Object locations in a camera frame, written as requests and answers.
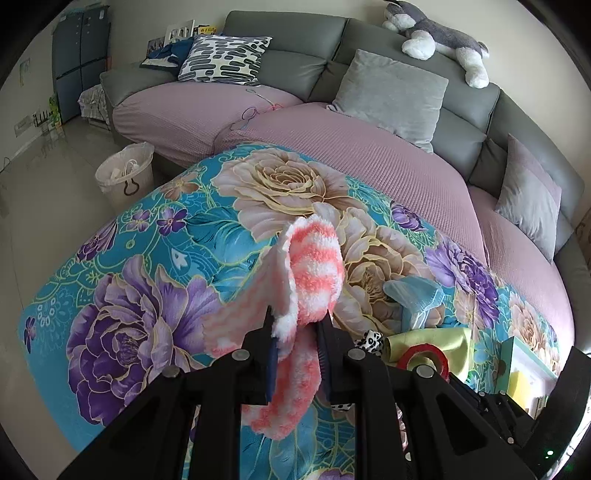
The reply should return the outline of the grey husky plush toy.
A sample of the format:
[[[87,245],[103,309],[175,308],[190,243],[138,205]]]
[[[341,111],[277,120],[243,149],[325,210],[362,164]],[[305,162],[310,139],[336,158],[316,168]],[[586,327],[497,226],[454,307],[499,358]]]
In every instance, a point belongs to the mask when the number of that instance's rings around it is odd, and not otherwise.
[[[387,1],[383,26],[406,37],[401,50],[416,60],[427,61],[436,52],[455,60],[465,71],[465,81],[475,89],[489,85],[484,60],[488,47],[472,36],[431,20],[419,7],[406,1]]]

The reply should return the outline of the leopard print scrunchie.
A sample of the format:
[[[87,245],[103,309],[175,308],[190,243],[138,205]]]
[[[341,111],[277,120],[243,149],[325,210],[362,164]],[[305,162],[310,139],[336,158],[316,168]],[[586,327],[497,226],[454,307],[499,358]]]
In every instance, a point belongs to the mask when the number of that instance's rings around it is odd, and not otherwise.
[[[367,330],[363,333],[360,339],[353,342],[356,348],[359,348],[366,353],[374,354],[378,357],[382,357],[385,347],[384,335],[375,330]]]

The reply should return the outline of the teal shallow box tray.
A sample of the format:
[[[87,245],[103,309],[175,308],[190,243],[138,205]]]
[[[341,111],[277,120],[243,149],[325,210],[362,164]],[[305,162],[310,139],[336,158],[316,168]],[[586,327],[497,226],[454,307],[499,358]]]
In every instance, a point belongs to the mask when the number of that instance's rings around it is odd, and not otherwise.
[[[536,398],[532,402],[531,407],[528,410],[524,410],[519,406],[532,418],[536,419],[545,408],[549,396],[556,386],[558,376],[517,337],[511,337],[501,344],[498,366],[499,370],[495,385],[496,393],[507,394],[509,376],[515,370],[528,374],[535,382]]]

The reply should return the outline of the dark blue cabinet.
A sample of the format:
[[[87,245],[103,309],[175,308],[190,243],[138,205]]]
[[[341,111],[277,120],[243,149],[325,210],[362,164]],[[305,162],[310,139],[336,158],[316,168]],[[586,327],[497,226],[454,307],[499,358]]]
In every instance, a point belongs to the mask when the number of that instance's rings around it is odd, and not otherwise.
[[[93,4],[62,15],[52,33],[52,76],[61,121],[80,115],[80,94],[107,68],[109,6]]]

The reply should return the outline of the leopard pattern cushion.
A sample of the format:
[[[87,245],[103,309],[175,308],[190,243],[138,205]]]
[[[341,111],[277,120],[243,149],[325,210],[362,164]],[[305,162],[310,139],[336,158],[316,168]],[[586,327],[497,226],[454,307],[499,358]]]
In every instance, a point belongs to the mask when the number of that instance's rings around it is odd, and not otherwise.
[[[271,40],[270,36],[196,36],[177,80],[257,86],[262,57]]]

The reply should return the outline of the light green cloth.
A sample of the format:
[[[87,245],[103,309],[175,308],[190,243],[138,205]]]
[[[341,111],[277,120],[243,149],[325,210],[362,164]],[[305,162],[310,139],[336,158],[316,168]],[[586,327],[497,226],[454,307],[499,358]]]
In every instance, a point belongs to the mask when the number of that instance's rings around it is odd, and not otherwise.
[[[383,359],[403,370],[428,365],[446,381],[451,374],[465,381],[472,364],[472,348],[468,328],[425,328],[387,337]]]

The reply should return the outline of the yellow sponge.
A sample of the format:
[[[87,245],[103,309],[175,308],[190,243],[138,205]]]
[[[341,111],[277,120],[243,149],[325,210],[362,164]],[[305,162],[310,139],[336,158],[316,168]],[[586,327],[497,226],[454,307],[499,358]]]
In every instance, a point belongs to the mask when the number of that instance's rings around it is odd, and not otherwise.
[[[507,394],[524,410],[528,410],[536,398],[535,382],[524,372],[512,371],[509,376]]]

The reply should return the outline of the pink white fluffy towel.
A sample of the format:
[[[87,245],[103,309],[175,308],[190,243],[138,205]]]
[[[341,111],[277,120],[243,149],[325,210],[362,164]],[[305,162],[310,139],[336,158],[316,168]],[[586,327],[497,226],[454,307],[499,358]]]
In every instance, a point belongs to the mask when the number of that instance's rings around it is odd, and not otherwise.
[[[281,440],[301,421],[321,385],[311,323],[332,315],[345,281],[335,227],[318,215],[297,218],[257,261],[245,289],[202,320],[204,351],[219,358],[242,347],[245,334],[273,313],[277,340],[276,391],[266,406],[243,406],[242,423]]]

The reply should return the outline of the blue face mask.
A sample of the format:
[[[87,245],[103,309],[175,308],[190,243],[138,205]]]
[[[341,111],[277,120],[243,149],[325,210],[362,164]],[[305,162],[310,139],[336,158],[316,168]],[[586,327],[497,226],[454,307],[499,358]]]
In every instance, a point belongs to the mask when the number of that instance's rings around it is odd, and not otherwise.
[[[407,276],[384,282],[384,294],[399,308],[390,319],[394,333],[423,329],[432,310],[443,304],[444,291],[428,278]]]

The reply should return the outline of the floral blue blanket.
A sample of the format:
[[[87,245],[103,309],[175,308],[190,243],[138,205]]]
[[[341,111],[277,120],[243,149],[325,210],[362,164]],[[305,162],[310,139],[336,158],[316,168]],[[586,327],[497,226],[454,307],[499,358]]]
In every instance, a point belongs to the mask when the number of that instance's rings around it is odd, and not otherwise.
[[[75,450],[164,366],[204,367],[202,320],[245,289],[257,261],[300,217],[332,221],[346,284],[335,321],[393,333],[383,284],[437,282],[427,323],[473,333],[467,383],[492,391],[501,344],[522,340],[552,371],[565,362],[549,321],[450,236],[362,180],[309,155],[245,142],[206,158],[108,221],[24,309],[29,371]]]

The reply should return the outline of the grey cushion left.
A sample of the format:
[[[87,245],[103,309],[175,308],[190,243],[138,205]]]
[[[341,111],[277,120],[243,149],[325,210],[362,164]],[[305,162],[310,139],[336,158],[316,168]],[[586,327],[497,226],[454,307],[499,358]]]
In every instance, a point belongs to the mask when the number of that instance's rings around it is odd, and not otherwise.
[[[329,110],[432,153],[448,84],[448,79],[427,70],[359,49]]]

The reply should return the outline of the white waste basket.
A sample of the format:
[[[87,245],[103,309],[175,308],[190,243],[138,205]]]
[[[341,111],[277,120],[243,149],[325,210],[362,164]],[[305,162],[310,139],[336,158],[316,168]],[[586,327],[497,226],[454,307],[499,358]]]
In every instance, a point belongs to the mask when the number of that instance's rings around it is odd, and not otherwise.
[[[97,168],[95,181],[116,214],[154,189],[153,154],[151,144],[133,143],[108,157]]]

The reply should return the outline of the pink sofa seat cover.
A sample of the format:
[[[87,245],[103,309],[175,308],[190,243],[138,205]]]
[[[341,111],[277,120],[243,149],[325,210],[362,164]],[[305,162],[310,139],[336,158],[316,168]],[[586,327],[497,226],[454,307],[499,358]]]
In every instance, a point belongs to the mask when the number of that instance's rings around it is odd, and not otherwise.
[[[129,141],[151,143],[157,154],[182,168],[240,143],[264,142],[362,180],[509,282],[549,321],[562,354],[574,345],[572,307],[557,265],[496,212],[497,194],[466,182],[438,155],[269,86],[248,92],[242,86],[167,82],[105,91],[115,131]]]

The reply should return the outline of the grey pink cushion right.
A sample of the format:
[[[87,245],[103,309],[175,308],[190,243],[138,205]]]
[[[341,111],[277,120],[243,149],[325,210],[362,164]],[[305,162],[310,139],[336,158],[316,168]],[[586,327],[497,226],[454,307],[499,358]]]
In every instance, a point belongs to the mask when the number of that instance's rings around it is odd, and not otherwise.
[[[525,234],[548,261],[555,255],[562,189],[528,148],[508,135],[508,155],[495,211]]]

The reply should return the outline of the grey sofa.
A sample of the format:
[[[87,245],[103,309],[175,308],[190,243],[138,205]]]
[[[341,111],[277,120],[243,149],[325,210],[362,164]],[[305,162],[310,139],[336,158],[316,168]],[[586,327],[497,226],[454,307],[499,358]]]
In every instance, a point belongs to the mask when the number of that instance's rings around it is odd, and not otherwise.
[[[100,77],[118,143],[152,143],[171,172],[249,141],[331,163],[490,264],[562,336],[580,334],[590,273],[572,221],[584,183],[502,89],[473,89],[450,58],[417,62],[403,54],[400,35],[356,19],[233,10],[222,32],[270,37],[257,90],[280,110],[261,108],[240,126],[254,102],[242,85],[181,82],[131,64]],[[520,148],[562,190],[550,255],[494,210]]]

